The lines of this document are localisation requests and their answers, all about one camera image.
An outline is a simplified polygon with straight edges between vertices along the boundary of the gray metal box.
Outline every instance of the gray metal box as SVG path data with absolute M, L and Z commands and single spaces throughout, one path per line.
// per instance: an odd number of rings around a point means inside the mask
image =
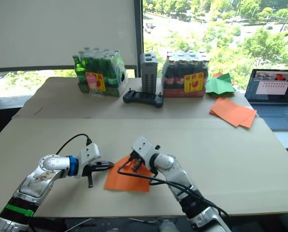
M 157 58 L 154 53 L 142 53 L 140 55 L 142 92 L 156 93 Z

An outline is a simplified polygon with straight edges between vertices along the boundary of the green band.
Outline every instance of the green band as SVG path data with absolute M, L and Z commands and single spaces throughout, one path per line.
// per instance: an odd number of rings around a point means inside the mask
M 34 212 L 30 209 L 28 209 L 28 210 L 22 209 L 22 208 L 19 208 L 17 206 L 11 205 L 11 204 L 7 204 L 5 208 L 13 210 L 13 211 L 18 212 L 18 213 L 21 213 L 27 217 L 32 217 L 34 214 Z

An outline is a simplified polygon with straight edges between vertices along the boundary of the yellow label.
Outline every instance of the yellow label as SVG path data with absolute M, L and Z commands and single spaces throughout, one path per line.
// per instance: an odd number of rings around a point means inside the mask
M 95 72 L 86 72 L 86 76 L 95 76 L 96 82 L 97 82 L 97 90 L 100 90 L 102 92 L 105 92 L 105 84 L 104 84 L 104 78 L 103 74 L 95 73 Z
M 184 76 L 185 93 L 196 92 L 203 89 L 204 73 L 199 72 Z

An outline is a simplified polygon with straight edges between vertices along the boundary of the laptop keyboard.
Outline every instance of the laptop keyboard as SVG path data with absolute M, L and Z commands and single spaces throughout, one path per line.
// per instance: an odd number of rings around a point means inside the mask
M 288 105 L 253 105 L 260 116 L 288 116 Z

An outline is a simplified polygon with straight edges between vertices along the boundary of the laptop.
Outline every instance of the laptop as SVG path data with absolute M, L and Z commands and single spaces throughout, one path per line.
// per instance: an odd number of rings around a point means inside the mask
M 288 131 L 288 70 L 254 69 L 245 97 L 273 131 Z

